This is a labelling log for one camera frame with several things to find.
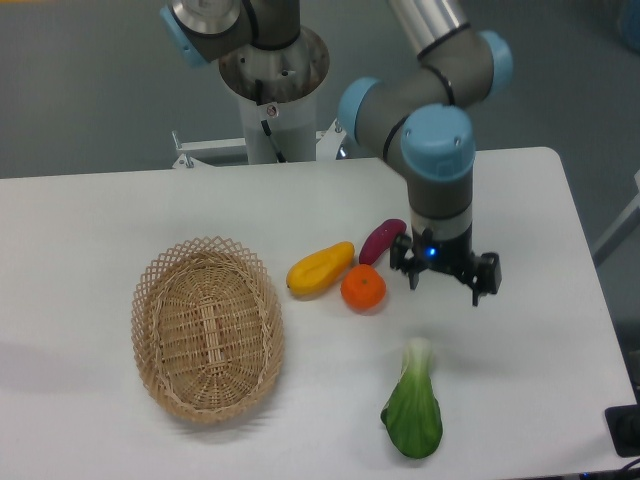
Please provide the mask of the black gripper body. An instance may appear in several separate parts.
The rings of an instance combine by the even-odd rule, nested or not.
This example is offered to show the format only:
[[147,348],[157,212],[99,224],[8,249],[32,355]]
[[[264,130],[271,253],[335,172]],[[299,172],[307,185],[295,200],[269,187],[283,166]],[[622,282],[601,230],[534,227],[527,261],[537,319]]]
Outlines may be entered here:
[[424,270],[454,276],[464,280],[470,265],[472,254],[472,228],[468,227],[461,235],[448,240],[424,238],[413,229],[413,257],[409,261],[408,275],[417,278]]

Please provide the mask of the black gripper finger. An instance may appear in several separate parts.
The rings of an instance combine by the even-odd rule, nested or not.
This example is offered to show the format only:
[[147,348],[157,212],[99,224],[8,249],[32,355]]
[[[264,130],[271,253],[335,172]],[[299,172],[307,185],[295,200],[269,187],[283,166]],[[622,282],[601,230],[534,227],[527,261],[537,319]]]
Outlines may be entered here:
[[472,291],[472,305],[482,297],[496,295],[501,285],[500,256],[495,252],[476,255],[471,252],[464,260],[457,279]]
[[390,246],[390,268],[401,271],[409,280],[411,290],[416,290],[425,262],[414,254],[412,238],[404,233],[394,237]]

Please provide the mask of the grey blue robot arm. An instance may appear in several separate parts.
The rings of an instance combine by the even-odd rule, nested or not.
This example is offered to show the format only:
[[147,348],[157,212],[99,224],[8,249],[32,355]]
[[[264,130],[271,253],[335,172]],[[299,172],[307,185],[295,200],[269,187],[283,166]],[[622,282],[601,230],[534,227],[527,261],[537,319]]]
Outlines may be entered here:
[[[416,284],[432,270],[474,299],[498,292],[499,257],[472,249],[475,139],[466,110],[504,90],[508,44],[471,27],[456,1],[394,1],[419,64],[398,86],[363,77],[341,96],[337,121],[406,182],[411,231],[391,243],[390,265]],[[238,100],[250,163],[314,160],[315,97],[330,65],[324,41],[296,1],[169,1],[161,19],[193,66],[216,64]]]

